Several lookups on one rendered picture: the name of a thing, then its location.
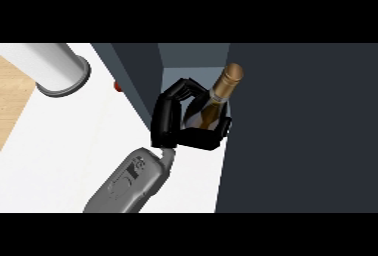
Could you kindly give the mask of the white cylinder with grey rim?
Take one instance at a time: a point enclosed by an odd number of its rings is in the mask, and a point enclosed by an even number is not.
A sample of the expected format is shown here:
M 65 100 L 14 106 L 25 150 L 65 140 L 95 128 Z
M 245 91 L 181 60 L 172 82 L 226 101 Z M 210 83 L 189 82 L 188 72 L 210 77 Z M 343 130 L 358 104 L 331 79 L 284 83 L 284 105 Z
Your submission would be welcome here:
M 33 78 L 49 97 L 76 93 L 89 80 L 89 61 L 67 43 L 0 43 L 0 55 Z

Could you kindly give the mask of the dark grey cabinet door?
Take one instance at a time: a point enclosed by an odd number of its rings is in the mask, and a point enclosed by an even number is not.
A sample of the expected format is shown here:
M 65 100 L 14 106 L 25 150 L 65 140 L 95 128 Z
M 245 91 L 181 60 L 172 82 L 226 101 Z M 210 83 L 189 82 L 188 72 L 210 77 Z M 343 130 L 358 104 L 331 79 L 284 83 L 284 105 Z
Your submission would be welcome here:
M 234 44 L 220 212 L 378 212 L 378 44 Z

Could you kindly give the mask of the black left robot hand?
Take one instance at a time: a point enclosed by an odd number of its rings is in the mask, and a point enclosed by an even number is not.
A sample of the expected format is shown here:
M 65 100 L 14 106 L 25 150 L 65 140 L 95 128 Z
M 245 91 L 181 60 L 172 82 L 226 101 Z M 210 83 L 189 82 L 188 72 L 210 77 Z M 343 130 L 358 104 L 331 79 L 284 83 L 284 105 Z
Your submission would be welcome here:
M 213 130 L 182 127 L 182 104 L 191 96 L 195 99 L 195 113 L 210 100 L 210 91 L 192 79 L 181 78 L 160 94 L 151 121 L 151 142 L 155 148 L 176 148 L 179 145 L 214 150 L 228 135 L 232 118 L 226 116 L 228 105 L 220 110 L 220 119 Z

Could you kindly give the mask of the dark grey cabinet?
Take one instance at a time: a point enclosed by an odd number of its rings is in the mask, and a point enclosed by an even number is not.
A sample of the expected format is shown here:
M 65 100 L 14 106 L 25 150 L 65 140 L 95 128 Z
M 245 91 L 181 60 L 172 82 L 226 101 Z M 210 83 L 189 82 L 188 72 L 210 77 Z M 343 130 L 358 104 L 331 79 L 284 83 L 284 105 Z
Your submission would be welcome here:
M 209 89 L 229 53 L 229 43 L 93 43 L 92 46 L 147 127 L 160 93 L 181 78 L 192 78 Z

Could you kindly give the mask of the gold-topped wine bottle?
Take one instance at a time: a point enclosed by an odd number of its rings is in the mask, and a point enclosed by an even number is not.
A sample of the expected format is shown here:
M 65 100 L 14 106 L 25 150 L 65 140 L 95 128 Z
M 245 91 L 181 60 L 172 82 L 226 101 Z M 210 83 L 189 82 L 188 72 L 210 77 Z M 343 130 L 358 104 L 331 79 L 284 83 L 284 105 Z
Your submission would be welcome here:
M 214 130 L 226 116 L 228 101 L 243 80 L 244 70 L 240 64 L 231 63 L 220 74 L 213 87 L 192 100 L 183 117 L 185 128 Z

